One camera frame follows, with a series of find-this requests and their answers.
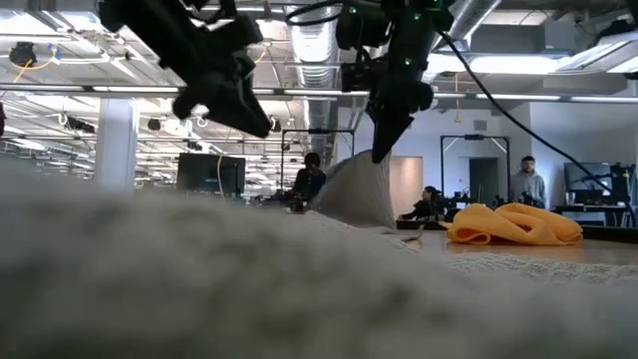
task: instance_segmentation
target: pillar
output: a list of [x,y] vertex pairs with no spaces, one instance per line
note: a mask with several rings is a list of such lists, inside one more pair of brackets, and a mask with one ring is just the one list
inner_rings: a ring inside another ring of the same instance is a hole
[[133,100],[102,99],[94,180],[104,189],[133,192],[139,123]]

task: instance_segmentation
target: gray shirt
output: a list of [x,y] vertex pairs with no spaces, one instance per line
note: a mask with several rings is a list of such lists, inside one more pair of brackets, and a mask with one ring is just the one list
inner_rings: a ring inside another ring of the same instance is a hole
[[518,201],[518,198],[527,192],[532,198],[540,200],[547,204],[545,196],[545,181],[537,173],[526,174],[521,171],[511,178],[511,189],[509,197],[513,201]]

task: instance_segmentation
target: yellow towel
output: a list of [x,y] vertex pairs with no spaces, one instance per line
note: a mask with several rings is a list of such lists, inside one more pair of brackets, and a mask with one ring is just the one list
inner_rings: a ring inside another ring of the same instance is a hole
[[512,203],[493,211],[472,204],[455,216],[453,223],[441,223],[453,242],[489,244],[506,239],[527,245],[568,245],[582,241],[582,228],[562,215],[528,205]]

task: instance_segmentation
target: fluorescent light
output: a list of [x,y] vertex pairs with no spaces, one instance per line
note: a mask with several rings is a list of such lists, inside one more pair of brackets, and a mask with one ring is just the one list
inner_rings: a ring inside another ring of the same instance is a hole
[[29,150],[44,151],[45,149],[47,149],[46,147],[29,140],[16,139],[13,141],[16,143],[17,146],[25,148],[25,149],[29,149]]
[[638,71],[638,56],[624,63],[618,65],[617,67],[611,69],[610,73],[619,73],[619,74],[631,74]]
[[435,93],[435,99],[462,99],[466,94]]
[[31,84],[2,84],[4,91],[48,91],[48,92],[84,92],[82,86],[75,85],[31,85]]
[[14,133],[14,134],[18,134],[18,135],[25,135],[26,134],[24,131],[18,130],[16,128],[12,128],[11,126],[5,126],[4,127],[4,131],[5,132]]
[[623,41],[616,44],[594,46],[570,58],[560,60],[556,71],[582,70],[627,44],[628,42]]
[[64,35],[26,35],[26,34],[2,34],[0,41],[7,42],[32,42],[37,44],[51,44],[71,42],[73,39]]
[[94,86],[97,92],[122,92],[122,93],[177,93],[177,87],[144,87],[144,86]]
[[480,56],[471,61],[473,71],[489,74],[547,75],[558,64],[559,60],[542,56]]
[[638,104],[638,98],[620,98],[612,96],[572,96],[571,102],[602,104]]
[[[510,94],[496,94],[492,95],[495,100],[512,100],[512,101],[558,101],[560,96],[552,95],[510,95]],[[484,94],[477,95],[478,100],[486,100],[487,96]]]
[[274,95],[275,92],[272,90],[266,90],[266,89],[252,89],[252,92],[254,92],[255,95]]
[[78,31],[105,31],[100,18],[89,11],[63,11],[61,14]]
[[79,168],[79,169],[85,169],[85,170],[90,170],[92,169],[91,166],[89,165],[84,165],[84,164],[78,164],[78,163],[73,163],[73,166]]

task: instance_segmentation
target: ventilation duct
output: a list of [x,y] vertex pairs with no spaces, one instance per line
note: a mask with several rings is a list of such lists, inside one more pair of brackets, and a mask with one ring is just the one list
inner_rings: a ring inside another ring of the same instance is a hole
[[[286,13],[297,7],[287,6]],[[339,8],[330,7],[300,15],[295,21],[310,21],[337,15]],[[333,63],[337,61],[336,22],[313,26],[291,27],[292,49],[295,61],[301,63]],[[307,89],[331,89],[335,85],[336,69],[321,67],[297,68],[299,85]],[[308,129],[328,129],[329,101],[304,101],[304,121]],[[310,149],[324,155],[327,136],[310,136]]]
[[[463,40],[471,36],[482,22],[500,4],[501,0],[457,0],[450,7],[450,12],[455,17],[455,22],[450,29],[450,37],[454,40]],[[437,36],[433,43],[433,49],[441,42]]]

